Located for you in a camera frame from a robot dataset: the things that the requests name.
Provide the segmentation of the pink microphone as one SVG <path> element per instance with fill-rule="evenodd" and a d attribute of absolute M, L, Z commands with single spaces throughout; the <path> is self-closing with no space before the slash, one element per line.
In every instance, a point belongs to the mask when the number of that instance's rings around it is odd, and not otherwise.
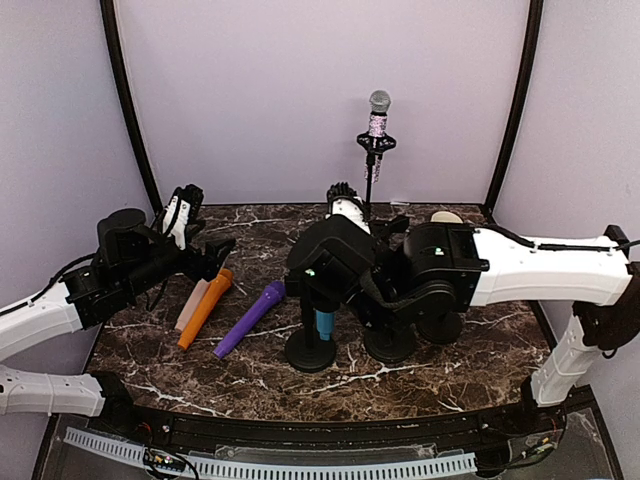
<path fill-rule="evenodd" d="M 208 287 L 209 283 L 204 279 L 200 280 L 195 285 L 177 318 L 175 324 L 175 329 L 177 331 L 184 331 L 192 316 L 194 315 L 197 307 L 199 306 L 202 298 L 204 297 Z"/>

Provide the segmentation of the orange microphone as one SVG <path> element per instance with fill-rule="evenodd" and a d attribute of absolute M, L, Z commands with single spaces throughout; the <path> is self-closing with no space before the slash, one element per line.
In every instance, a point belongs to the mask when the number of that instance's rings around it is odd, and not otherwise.
<path fill-rule="evenodd" d="M 191 316 L 181 332 L 178 340 L 179 347 L 187 350 L 191 346 L 222 295 L 231 287 L 232 282 L 233 273 L 229 269 L 223 268 L 214 280 L 204 286 L 201 286 L 202 282 L 196 285 L 192 297 L 197 302 L 193 303 L 189 300 L 194 304 L 194 307 L 187 310 Z"/>

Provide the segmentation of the purple microphone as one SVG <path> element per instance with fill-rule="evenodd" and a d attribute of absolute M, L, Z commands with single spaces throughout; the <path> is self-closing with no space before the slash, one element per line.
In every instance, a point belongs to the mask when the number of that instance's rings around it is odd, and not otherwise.
<path fill-rule="evenodd" d="M 286 287 L 281 281 L 274 281 L 267 285 L 259 298 L 252 304 L 248 311 L 231 330 L 222 338 L 214 349 L 214 355 L 218 359 L 226 357 L 241 340 L 253 329 L 253 327 L 286 296 Z"/>

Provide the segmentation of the light blue microphone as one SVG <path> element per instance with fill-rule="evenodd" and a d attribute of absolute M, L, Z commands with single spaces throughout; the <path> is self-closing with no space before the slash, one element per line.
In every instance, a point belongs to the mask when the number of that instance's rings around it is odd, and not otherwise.
<path fill-rule="evenodd" d="M 332 339 L 335 328 L 336 311 L 315 310 L 315 324 L 319 338 L 322 341 L 330 341 Z"/>

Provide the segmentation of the black round-base stand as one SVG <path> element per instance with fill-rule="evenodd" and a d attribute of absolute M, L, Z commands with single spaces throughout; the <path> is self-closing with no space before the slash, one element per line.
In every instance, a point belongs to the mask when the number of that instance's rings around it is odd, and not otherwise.
<path fill-rule="evenodd" d="M 294 369 L 303 373 L 317 373 L 332 365 L 336 345 L 332 338 L 321 339 L 310 289 L 303 280 L 299 281 L 299 300 L 302 328 L 289 336 L 284 353 Z"/>
<path fill-rule="evenodd" d="M 390 245 L 391 237 L 404 234 L 409 228 L 410 219 L 405 215 L 398 215 L 392 219 L 375 219 L 369 222 L 371 235 L 376 239 L 377 246 Z"/>
<path fill-rule="evenodd" d="M 416 335 L 411 326 L 401 331 L 367 329 L 364 332 L 364 346 L 375 360 L 383 364 L 398 364 L 416 351 Z"/>
<path fill-rule="evenodd" d="M 416 330 L 427 341 L 436 345 L 455 343 L 461 335 L 463 320 L 458 313 L 448 312 L 437 318 L 419 320 Z"/>

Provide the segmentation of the black tripod microphone stand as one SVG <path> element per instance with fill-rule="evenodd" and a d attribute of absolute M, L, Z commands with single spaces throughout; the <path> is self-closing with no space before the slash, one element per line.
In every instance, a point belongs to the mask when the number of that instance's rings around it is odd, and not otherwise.
<path fill-rule="evenodd" d="M 372 186 L 376 182 L 375 172 L 378 170 L 377 165 L 382 161 L 384 153 L 394 149 L 397 142 L 388 134 L 384 134 L 382 137 L 373 137 L 368 133 L 359 134 L 356 137 L 356 142 L 366 151 L 366 191 L 364 197 L 364 208 L 365 216 L 369 219 L 371 216 Z"/>

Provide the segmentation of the glitter silver microphone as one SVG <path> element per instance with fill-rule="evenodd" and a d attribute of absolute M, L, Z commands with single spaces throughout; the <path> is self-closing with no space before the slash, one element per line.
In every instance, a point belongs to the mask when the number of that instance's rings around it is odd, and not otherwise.
<path fill-rule="evenodd" d="M 388 110 L 391 106 L 391 98 L 385 90 L 375 90 L 370 98 L 371 112 L 367 138 L 369 139 L 367 165 L 372 166 L 372 173 L 368 175 L 376 183 L 379 179 L 381 168 L 383 139 L 386 137 Z"/>

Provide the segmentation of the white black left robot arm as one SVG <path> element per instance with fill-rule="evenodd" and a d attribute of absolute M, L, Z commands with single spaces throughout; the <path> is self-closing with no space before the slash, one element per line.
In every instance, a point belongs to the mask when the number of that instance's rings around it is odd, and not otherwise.
<path fill-rule="evenodd" d="M 97 225 L 98 250 L 70 262 L 34 296 L 1 312 L 1 357 L 21 353 L 61 335 L 88 330 L 135 305 L 138 296 L 183 274 L 212 280 L 236 245 L 179 244 L 146 224 L 139 209 L 122 209 Z M 111 372 L 54 375 L 1 368 L 1 412 L 99 417 L 120 436 L 141 427 L 140 412 Z"/>

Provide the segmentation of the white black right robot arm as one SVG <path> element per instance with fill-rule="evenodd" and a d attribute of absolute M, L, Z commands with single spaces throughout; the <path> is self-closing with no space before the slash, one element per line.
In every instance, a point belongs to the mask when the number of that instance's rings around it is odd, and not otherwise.
<path fill-rule="evenodd" d="M 568 301 L 572 315 L 545 363 L 522 387 L 510 413 L 521 434 L 534 432 L 563 403 L 599 353 L 639 333 L 639 266 L 615 226 L 591 239 L 519 236 L 498 225 L 431 221 L 400 225 L 391 248 L 342 215 L 304 231 L 287 268 L 315 309 L 343 305 L 365 327 L 381 362 L 408 357 L 417 335 L 450 343 L 472 307 L 511 301 Z"/>

